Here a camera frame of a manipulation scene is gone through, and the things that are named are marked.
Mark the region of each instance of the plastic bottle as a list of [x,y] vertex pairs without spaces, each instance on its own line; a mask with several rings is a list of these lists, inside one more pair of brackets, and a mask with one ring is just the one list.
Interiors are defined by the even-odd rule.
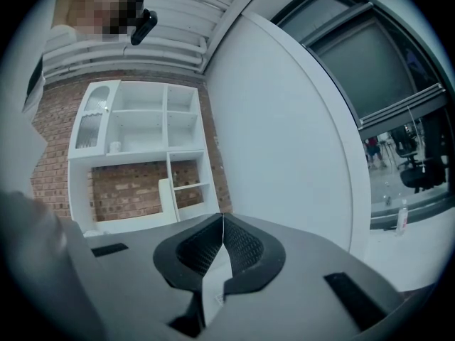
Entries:
[[384,203],[386,206],[392,205],[392,196],[390,195],[390,185],[388,182],[385,183],[385,191],[384,191]]
[[397,235],[401,236],[405,233],[406,229],[406,224],[407,224],[407,215],[408,215],[408,210],[407,210],[407,201],[406,199],[402,199],[401,201],[402,206],[400,208],[400,211],[398,211],[398,221],[397,221]]

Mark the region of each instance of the person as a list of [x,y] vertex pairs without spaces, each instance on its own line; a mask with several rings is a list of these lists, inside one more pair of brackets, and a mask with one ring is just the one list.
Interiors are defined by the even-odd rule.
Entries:
[[40,0],[29,11],[0,64],[0,189],[33,197],[30,178],[46,141],[31,122],[43,95],[42,57],[51,29],[69,26],[90,38],[113,39],[132,31],[143,2]]
[[384,158],[382,157],[381,148],[379,147],[378,143],[378,138],[374,136],[372,138],[365,140],[365,146],[370,157],[370,165],[368,166],[368,168],[376,169],[375,155],[378,156],[378,159],[380,161],[380,167],[386,168],[387,165],[385,164]]

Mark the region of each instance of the cubby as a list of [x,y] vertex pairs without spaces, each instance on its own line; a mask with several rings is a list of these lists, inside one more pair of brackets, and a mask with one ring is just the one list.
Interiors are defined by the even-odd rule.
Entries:
[[[173,175],[173,163],[194,161],[197,167],[197,183],[176,187],[172,181],[173,201],[179,221],[188,220],[205,213],[219,211],[212,170],[207,151],[175,151],[168,152],[168,175]],[[196,196],[185,198],[190,193]]]
[[142,111],[112,112],[107,128],[106,151],[119,142],[119,152],[143,153],[163,150],[163,113]]
[[197,114],[168,112],[168,144],[170,147],[201,148],[202,131]]
[[197,89],[192,87],[168,86],[168,111],[175,112],[197,112],[195,103]]
[[166,87],[156,82],[121,82],[113,110],[162,110]]

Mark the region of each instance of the brick wall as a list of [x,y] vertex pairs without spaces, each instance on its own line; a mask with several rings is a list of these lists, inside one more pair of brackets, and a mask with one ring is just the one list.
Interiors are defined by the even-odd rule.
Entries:
[[[89,174],[94,221],[121,220],[162,212],[158,182],[168,177],[166,162],[93,168]],[[175,188],[199,183],[195,161],[172,163]],[[198,188],[176,191],[178,208],[203,202]]]
[[[165,82],[176,85],[196,87],[198,89],[203,126],[208,147],[208,155],[212,166],[213,180],[215,182],[220,210],[222,212],[232,212],[228,184],[226,182],[223,170],[223,160],[217,147],[215,125],[213,123],[210,101],[208,99],[208,93],[204,81],[188,76],[141,70],[92,73],[88,75],[72,77],[67,80],[61,80],[45,87],[45,92],[38,108],[38,113],[33,121],[33,125],[36,127],[36,130],[48,142],[48,147],[43,154],[43,157],[39,161],[32,177],[32,186],[36,198],[48,204],[60,217],[70,218],[67,183],[67,155],[71,131],[73,129],[77,110],[79,109],[80,102],[84,96],[87,86],[91,82],[105,80]],[[183,167],[178,169],[179,173],[185,174],[184,171],[188,171],[188,164],[180,165]],[[116,170],[118,170],[118,168],[106,170],[106,173],[110,174],[112,171]],[[131,167],[128,171],[134,172],[134,168]],[[109,176],[100,173],[100,170],[94,170],[94,173],[92,173],[91,178],[89,179],[92,201],[98,201],[98,203],[93,203],[93,207],[95,216],[99,220],[107,220],[105,217],[106,215],[111,215],[109,216],[109,219],[113,219],[114,214],[116,214],[115,217],[123,216],[124,218],[128,217],[128,212],[129,215],[131,213],[138,213],[135,211],[146,214],[146,212],[160,209],[160,204],[156,204],[156,202],[153,202],[154,200],[152,199],[142,200],[140,202],[141,204],[138,206],[135,205],[126,207],[130,210],[126,210],[126,208],[118,210],[117,208],[121,205],[118,205],[117,203],[116,205],[113,205],[113,203],[112,205],[108,205],[108,202],[105,202],[105,204],[102,202],[100,204],[100,201],[112,199],[109,198],[112,196],[112,193],[110,193],[107,188],[111,188],[110,183],[112,183],[113,178],[115,177],[114,174]],[[130,187],[133,189],[132,186],[134,183],[134,176],[131,176],[130,178],[132,180],[128,182],[128,190]],[[184,176],[179,174],[178,179],[174,178],[174,180],[177,180],[179,182],[183,181],[183,183],[185,183],[191,179],[185,180]],[[139,195],[137,195],[137,193],[134,193],[133,195],[133,193],[130,192],[129,195],[125,198],[128,199],[128,202],[131,201],[131,203],[128,203],[128,205],[133,205],[137,203],[137,196],[139,196],[139,199],[141,199],[140,196],[145,194],[148,193]],[[102,195],[103,197],[107,196],[107,198],[97,197],[98,199],[95,199],[95,195]],[[180,196],[178,198],[178,201],[181,205],[189,205],[189,203],[193,203],[195,200],[197,200],[197,198],[194,196],[198,195],[200,194],[178,193],[178,196]],[[145,206],[143,202],[147,201],[149,202],[146,207],[138,208]],[[103,207],[107,208],[106,213],[103,213]]]

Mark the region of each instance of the black rubber pad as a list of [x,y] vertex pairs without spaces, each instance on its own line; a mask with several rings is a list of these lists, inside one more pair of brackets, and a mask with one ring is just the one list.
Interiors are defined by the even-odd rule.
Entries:
[[324,276],[361,331],[374,326],[386,314],[345,273]]
[[93,255],[95,255],[96,258],[99,258],[100,256],[110,255],[126,249],[128,249],[127,245],[118,243],[113,245],[107,245],[106,247],[95,247],[94,249],[92,249],[92,253]]

